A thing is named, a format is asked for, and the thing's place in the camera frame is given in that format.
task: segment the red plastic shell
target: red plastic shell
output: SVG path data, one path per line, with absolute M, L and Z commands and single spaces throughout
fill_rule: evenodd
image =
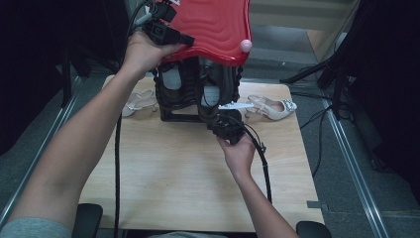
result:
M 243 65 L 249 53 L 241 41 L 251 40 L 250 0 L 181 0 L 172 4 L 177 14 L 169 24 L 195 38 L 194 45 L 164 61 L 204 57 L 227 66 Z

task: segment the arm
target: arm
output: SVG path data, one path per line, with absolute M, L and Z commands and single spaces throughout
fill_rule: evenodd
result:
M 253 220 L 259 237 L 298 237 L 293 228 L 266 199 L 251 175 L 256 148 L 247 136 L 235 146 L 221 138 L 217 138 L 226 164 L 241 190 L 245 204 Z
M 72 230 L 81 191 L 134 86 L 178 48 L 157 47 L 142 33 L 130 38 L 121 70 L 52 138 L 9 220 L 41 217 Z

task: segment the white sandal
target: white sandal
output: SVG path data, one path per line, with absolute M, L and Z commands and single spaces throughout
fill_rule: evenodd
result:
M 142 110 L 145 107 L 152 107 L 152 110 L 155 112 L 158 109 L 155 107 L 157 104 L 157 99 L 155 93 L 151 89 L 146 89 L 140 93 L 132 93 L 123 108 L 122 116 L 128 117 L 131 116 L 135 111 Z
M 290 115 L 297 109 L 297 105 L 290 99 L 274 101 L 258 95 L 250 95 L 248 96 L 248 99 L 250 101 L 247 103 L 253 103 L 254 107 L 247 108 L 246 117 L 249 117 L 248 113 L 259 113 L 271 120 L 278 121 Z

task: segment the wooden table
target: wooden table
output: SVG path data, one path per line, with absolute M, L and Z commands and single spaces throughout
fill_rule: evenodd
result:
M 154 89 L 151 78 L 141 80 L 134 91 Z M 271 99 L 290 98 L 287 86 L 245 83 L 241 99 L 249 94 Z M 305 148 L 293 113 L 280 121 L 261 115 L 243 116 L 266 145 L 272 202 L 295 227 L 301 220 L 323 223 Z M 152 108 L 123 118 L 121 129 L 122 229 L 158 229 L 221 232 L 254 232 L 241 193 L 224 160 L 215 135 L 204 123 L 162 122 Z M 101 227 L 112 228 L 115 212 L 114 136 L 90 176 L 80 203 L 102 205 Z M 266 193 L 258 153 L 252 174 Z

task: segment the hand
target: hand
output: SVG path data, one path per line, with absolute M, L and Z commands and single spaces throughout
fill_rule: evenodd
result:
M 235 179 L 251 176 L 256 147 L 248 136 L 243 136 L 236 145 L 230 145 L 220 137 L 216 138 L 225 153 L 226 164 Z
M 157 67 L 162 58 L 175 53 L 181 47 L 180 44 L 157 46 L 145 33 L 135 32 L 127 44 L 123 69 L 141 79 L 147 71 Z

